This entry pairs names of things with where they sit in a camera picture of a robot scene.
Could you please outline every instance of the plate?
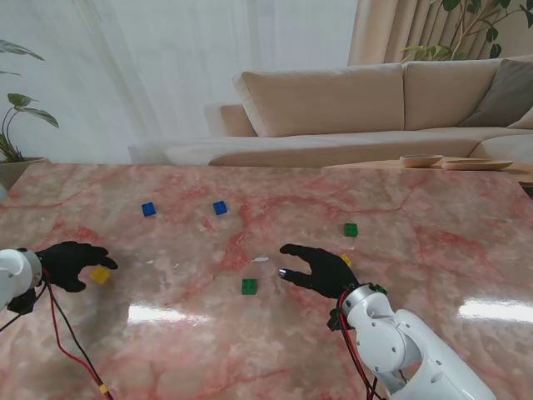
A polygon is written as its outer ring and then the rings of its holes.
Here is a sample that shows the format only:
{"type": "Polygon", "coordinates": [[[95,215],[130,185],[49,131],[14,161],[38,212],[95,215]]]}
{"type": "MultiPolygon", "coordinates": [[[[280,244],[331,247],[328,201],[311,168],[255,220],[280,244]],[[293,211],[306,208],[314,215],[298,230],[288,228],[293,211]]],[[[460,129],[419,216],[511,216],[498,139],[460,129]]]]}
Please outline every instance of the plate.
{"type": "Polygon", "coordinates": [[[505,160],[457,160],[446,161],[442,163],[442,167],[452,171],[497,171],[512,163],[505,160]]]}

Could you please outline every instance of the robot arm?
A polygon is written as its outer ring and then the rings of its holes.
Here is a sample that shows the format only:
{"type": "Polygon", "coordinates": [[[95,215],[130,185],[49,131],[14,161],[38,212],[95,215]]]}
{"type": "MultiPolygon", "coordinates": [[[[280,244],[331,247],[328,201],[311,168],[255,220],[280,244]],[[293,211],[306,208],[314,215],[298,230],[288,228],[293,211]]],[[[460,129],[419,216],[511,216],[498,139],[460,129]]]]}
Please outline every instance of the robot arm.
{"type": "Polygon", "coordinates": [[[33,288],[41,282],[43,269],[48,283],[81,292],[86,285],[78,275],[85,267],[118,268],[108,254],[104,247],[77,242],[62,242],[37,253],[24,248],[0,251],[0,311],[7,306],[15,313],[30,313],[37,301],[33,288]]]}
{"type": "Polygon", "coordinates": [[[0,250],[0,310],[41,282],[38,256],[29,250],[0,250]]]}
{"type": "Polygon", "coordinates": [[[383,383],[391,400],[496,400],[492,391],[421,319],[393,312],[386,296],[369,285],[351,292],[342,312],[357,330],[361,360],[383,383]],[[420,366],[408,383],[396,373],[420,366]]]}
{"type": "Polygon", "coordinates": [[[421,319],[406,310],[394,312],[385,294],[361,285],[342,258],[321,248],[295,244],[286,244],[280,252],[301,258],[311,268],[310,275],[281,269],[279,275],[286,281],[335,299],[344,295],[346,288],[353,288],[342,301],[342,313],[357,330],[362,361],[381,380],[391,400],[496,400],[421,319]],[[409,382],[396,377],[402,368],[417,363],[420,366],[409,382]]]}

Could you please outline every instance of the gray pillow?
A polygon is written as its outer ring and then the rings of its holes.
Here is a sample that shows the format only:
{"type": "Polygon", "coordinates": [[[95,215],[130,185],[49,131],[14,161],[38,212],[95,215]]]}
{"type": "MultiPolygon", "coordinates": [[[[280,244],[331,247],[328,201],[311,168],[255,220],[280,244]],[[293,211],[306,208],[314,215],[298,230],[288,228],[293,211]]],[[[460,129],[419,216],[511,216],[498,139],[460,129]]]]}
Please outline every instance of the gray pillow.
{"type": "Polygon", "coordinates": [[[502,60],[491,88],[460,127],[507,127],[533,107],[533,62],[502,60]]]}

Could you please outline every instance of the white wall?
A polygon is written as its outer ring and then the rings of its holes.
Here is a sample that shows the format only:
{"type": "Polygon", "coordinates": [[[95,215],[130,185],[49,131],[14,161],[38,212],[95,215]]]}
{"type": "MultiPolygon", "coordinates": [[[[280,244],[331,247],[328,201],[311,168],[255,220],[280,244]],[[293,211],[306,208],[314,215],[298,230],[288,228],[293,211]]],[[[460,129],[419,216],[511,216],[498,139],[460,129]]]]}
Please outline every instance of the white wall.
{"type": "MultiPolygon", "coordinates": [[[[525,0],[513,0],[509,10],[515,10],[525,0]]],[[[500,32],[497,42],[501,45],[500,58],[533,54],[533,27],[527,28],[526,15],[517,12],[496,25],[500,32]]]]}
{"type": "Polygon", "coordinates": [[[211,135],[204,107],[237,102],[244,69],[346,65],[356,0],[2,0],[0,38],[47,61],[0,54],[5,93],[40,100],[60,130],[26,115],[28,156],[129,163],[127,146],[211,135]]]}

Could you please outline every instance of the beige sofa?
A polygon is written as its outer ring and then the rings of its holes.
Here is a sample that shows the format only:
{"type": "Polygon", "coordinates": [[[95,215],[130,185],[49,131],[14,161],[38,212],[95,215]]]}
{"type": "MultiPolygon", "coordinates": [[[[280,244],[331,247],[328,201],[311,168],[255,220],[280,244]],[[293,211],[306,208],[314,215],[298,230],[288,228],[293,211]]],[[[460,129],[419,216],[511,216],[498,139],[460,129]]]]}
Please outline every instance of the beige sofa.
{"type": "Polygon", "coordinates": [[[184,142],[165,154],[171,163],[217,166],[318,168],[409,153],[533,163],[532,152],[516,150],[533,149],[531,130],[456,127],[476,110],[500,61],[244,72],[234,80],[242,105],[207,109],[213,132],[228,137],[184,142]]]}

